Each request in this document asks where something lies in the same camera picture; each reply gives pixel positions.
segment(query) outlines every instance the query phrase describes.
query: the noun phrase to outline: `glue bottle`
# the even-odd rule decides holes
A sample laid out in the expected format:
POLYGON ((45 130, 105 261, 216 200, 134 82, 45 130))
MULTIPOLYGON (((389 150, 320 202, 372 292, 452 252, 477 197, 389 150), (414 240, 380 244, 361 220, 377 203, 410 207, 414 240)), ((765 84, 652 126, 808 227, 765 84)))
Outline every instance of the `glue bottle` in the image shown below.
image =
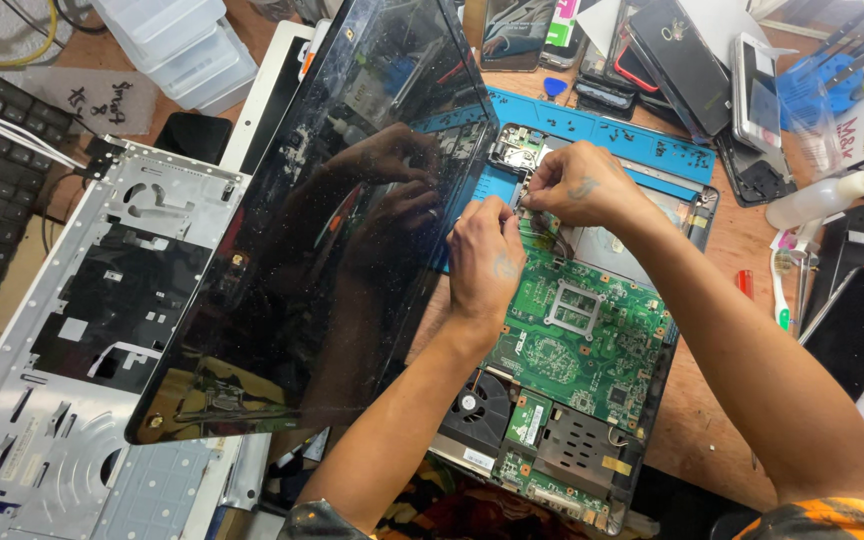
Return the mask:
POLYGON ((335 133, 342 136, 342 141, 345 141, 345 144, 348 146, 354 145, 358 141, 365 140, 368 135, 361 128, 354 124, 350 124, 349 122, 342 119, 335 119, 331 116, 328 117, 328 121, 332 122, 332 128, 335 130, 335 133))
POLYGON ((813 219, 840 213, 859 197, 864 197, 864 171, 826 178, 769 202, 765 219, 780 231, 793 229, 813 219))

